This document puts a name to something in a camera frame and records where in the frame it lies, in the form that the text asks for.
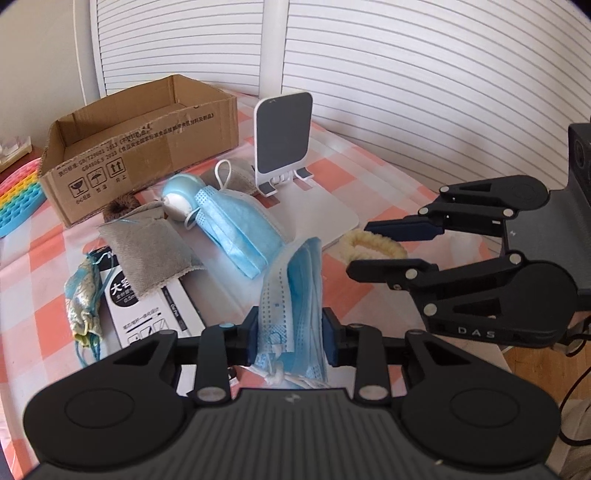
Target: silicone fidget toy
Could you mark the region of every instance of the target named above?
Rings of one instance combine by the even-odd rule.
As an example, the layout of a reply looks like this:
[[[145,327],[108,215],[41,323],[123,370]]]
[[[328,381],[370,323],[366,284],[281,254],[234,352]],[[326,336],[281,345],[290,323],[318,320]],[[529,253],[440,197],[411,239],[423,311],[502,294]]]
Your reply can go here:
[[[27,220],[45,201],[37,181],[38,160],[29,162],[0,185],[0,238]]]
[[[10,176],[0,184],[0,196],[4,195],[8,190],[14,187],[23,178],[37,171],[37,167],[41,163],[41,159],[32,160],[26,165],[23,165],[18,170],[12,172]]]

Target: cardboard box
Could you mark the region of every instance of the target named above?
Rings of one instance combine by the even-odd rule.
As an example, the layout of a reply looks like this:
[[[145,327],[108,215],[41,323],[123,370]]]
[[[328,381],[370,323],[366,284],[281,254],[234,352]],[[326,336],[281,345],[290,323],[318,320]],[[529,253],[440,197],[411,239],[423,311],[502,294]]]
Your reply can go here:
[[[40,183],[69,227],[124,193],[236,146],[236,97],[172,75],[53,122]]]

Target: table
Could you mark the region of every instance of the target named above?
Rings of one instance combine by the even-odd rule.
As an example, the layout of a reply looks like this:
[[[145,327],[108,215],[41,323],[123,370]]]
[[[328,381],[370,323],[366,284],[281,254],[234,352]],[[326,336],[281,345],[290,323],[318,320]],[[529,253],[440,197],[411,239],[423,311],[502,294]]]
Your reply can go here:
[[[252,161],[256,99],[242,95],[238,99],[240,145],[223,158]],[[370,219],[401,218],[415,213],[435,197],[392,165],[316,124],[310,133],[308,158],[315,181],[351,207],[359,216],[360,226]],[[189,171],[202,173],[214,162],[215,159],[209,160]],[[160,188],[161,184],[156,185],[137,196],[142,202],[149,201],[158,197]],[[53,208],[45,202],[29,220],[0,241],[0,441],[16,479],[37,462],[21,421],[29,399],[46,385],[80,368],[66,320],[63,286],[85,252],[100,245],[96,227],[101,223],[102,215],[96,215],[64,229]],[[480,237],[458,232],[448,232],[431,242],[407,242],[405,246],[412,257],[437,262],[441,268],[490,257]],[[193,281],[198,283],[202,274],[195,273]],[[332,307],[342,323],[374,325],[387,336],[402,336],[409,328],[423,327],[406,292],[350,280],[337,245],[323,253],[322,276],[324,305]],[[240,315],[249,308],[243,302],[237,310],[223,310],[225,306],[207,303],[207,292],[197,289],[197,293],[203,297],[198,305],[206,323],[214,314],[239,323],[243,319]],[[453,343],[507,368],[495,345],[468,340]],[[111,348],[107,345],[103,351],[108,353]],[[393,392],[403,394],[399,368],[391,368],[391,381]]]

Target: black cable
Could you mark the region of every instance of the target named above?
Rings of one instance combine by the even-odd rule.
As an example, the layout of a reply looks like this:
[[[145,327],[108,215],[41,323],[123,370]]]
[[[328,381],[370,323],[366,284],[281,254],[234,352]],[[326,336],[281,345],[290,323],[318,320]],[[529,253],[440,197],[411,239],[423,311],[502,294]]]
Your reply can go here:
[[[589,325],[591,325],[591,315],[585,318],[585,320],[583,320],[582,332],[586,332],[589,328]],[[566,354],[567,357],[571,358],[583,351],[583,348],[585,348],[585,345],[587,344],[587,340],[591,340],[591,335],[589,333],[575,333],[574,335],[566,337],[566,340],[568,341],[568,343],[566,344],[567,346],[575,340],[583,341],[574,351]]]
[[[562,401],[562,403],[560,404],[560,416],[562,417],[562,409],[564,408],[564,405],[566,403],[566,401],[569,399],[569,397],[571,396],[571,394],[574,392],[574,390],[579,386],[579,384],[583,381],[583,379],[589,375],[589,373],[591,372],[591,367],[589,367],[587,369],[587,371],[581,375],[579,377],[579,379],[573,384],[572,387],[570,387],[569,392],[566,394],[564,400]],[[558,436],[560,438],[560,440],[562,440],[564,443],[566,443],[567,445],[570,445],[572,447],[585,447],[587,445],[591,445],[591,439],[586,439],[586,440],[573,440],[571,438],[568,438],[563,432],[562,432],[562,427],[560,428],[560,432],[558,433]]]
[[[571,358],[574,357],[575,355],[578,355],[579,353],[581,353],[583,351],[583,348],[585,348],[585,345],[587,345],[587,340],[583,340],[581,342],[581,344],[572,352],[566,353],[566,356]]]

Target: white wall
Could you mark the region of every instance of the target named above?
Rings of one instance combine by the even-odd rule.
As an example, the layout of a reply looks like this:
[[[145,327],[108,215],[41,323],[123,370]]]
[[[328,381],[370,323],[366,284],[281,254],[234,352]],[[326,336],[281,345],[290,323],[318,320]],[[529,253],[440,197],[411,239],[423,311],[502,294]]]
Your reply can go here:
[[[87,0],[15,1],[0,15],[0,138],[45,146],[51,122],[99,98],[93,65]]]

